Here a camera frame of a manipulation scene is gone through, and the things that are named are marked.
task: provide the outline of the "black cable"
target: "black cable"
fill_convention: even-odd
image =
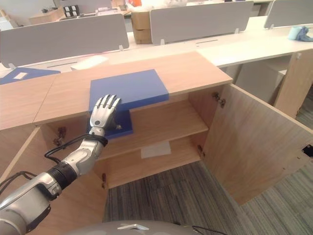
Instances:
[[[3,188],[0,190],[0,195],[5,191],[5,189],[10,185],[10,183],[12,183],[12,181],[14,181],[16,178],[18,178],[19,176],[24,176],[26,179],[31,180],[32,178],[28,175],[31,175],[33,177],[36,177],[37,175],[28,172],[28,171],[20,171],[15,173],[14,175],[10,176],[9,178],[5,179],[4,181],[2,181],[0,183],[0,187],[3,186]]]
[[[211,232],[214,232],[214,233],[227,235],[226,233],[223,233],[223,232],[220,232],[220,231],[217,231],[217,230],[214,230],[214,229],[209,229],[209,228],[201,227],[201,226],[193,225],[192,228],[193,228],[196,232],[198,232],[199,234],[201,234],[201,235],[203,235],[203,233],[201,233],[198,229],[204,229],[204,230],[211,231]]]
[[[74,144],[74,143],[80,141],[81,139],[83,139],[85,136],[88,136],[88,135],[89,135],[88,133],[83,134],[83,135],[81,135],[81,136],[78,136],[78,137],[76,137],[76,138],[70,140],[69,142],[66,142],[66,143],[64,143],[64,144],[62,144],[62,145],[60,145],[60,146],[58,146],[58,147],[55,147],[55,148],[53,148],[53,149],[47,151],[47,152],[45,153],[45,155],[44,155],[45,158],[48,158],[48,159],[54,161],[56,164],[59,164],[59,163],[61,162],[61,160],[58,159],[58,158],[56,158],[56,157],[52,157],[51,155],[54,154],[54,153],[56,153],[56,152],[58,152],[58,151],[60,151],[61,149],[65,149],[66,147],[68,147],[68,146],[71,145],[71,144]]]

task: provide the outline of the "robotic arm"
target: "robotic arm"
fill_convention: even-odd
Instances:
[[[105,130],[112,128],[120,98],[100,98],[90,117],[91,130],[74,152],[59,164],[41,173],[10,194],[0,204],[1,235],[24,235],[35,229],[49,214],[50,201],[56,199],[76,178],[88,173],[108,141]]]

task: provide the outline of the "white paper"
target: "white paper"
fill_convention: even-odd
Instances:
[[[103,64],[105,62],[109,64],[109,59],[107,57],[94,55],[86,60],[80,61],[77,64],[72,65],[70,68],[72,70],[85,70]]]
[[[20,72],[18,75],[16,75],[13,79],[21,80],[26,75],[26,72]]]
[[[141,158],[152,158],[171,154],[171,146],[169,142],[156,143],[141,149]]]

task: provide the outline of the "gray carpet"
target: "gray carpet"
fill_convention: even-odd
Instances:
[[[313,86],[311,86],[311,89],[297,114],[296,120],[313,129]]]
[[[201,162],[188,164],[110,189],[105,221],[125,219],[200,225],[229,235],[312,235],[313,164],[241,207]]]

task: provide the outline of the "blue folder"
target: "blue folder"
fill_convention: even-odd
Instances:
[[[20,72],[25,72],[27,74],[22,79],[15,79],[15,77]],[[42,76],[57,74],[57,73],[61,73],[61,72],[56,71],[56,70],[39,70],[39,69],[17,67],[14,70],[12,70],[10,73],[8,73],[6,76],[4,76],[2,79],[0,79],[0,85],[11,83],[11,82],[24,81],[24,80],[28,80],[28,79],[35,78],[35,77],[42,77]]]

